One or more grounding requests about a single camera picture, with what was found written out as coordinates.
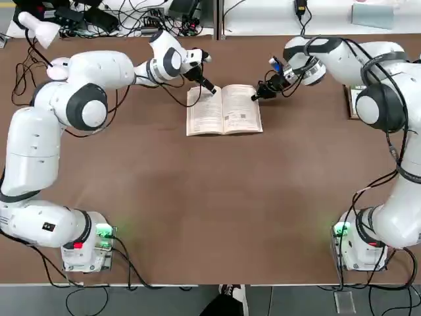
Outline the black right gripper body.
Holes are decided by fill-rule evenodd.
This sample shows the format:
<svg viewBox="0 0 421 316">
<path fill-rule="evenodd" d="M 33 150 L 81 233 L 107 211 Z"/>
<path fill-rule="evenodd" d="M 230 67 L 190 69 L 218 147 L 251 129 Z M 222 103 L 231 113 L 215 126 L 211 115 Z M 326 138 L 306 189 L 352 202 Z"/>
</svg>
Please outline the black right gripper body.
<svg viewBox="0 0 421 316">
<path fill-rule="evenodd" d="M 275 93 L 281 93 L 287 88 L 287 80 L 279 74 L 273 74 L 268 80 L 268 87 Z"/>
</svg>

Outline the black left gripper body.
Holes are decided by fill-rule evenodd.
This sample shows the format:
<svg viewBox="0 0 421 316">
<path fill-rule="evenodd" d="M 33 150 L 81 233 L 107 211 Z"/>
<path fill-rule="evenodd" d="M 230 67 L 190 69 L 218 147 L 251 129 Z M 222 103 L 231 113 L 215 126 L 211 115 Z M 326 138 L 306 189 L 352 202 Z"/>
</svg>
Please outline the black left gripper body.
<svg viewBox="0 0 421 316">
<path fill-rule="evenodd" d="M 193 66 L 183 76 L 191 82 L 204 82 L 205 77 L 203 76 L 203 64 Z"/>
</svg>

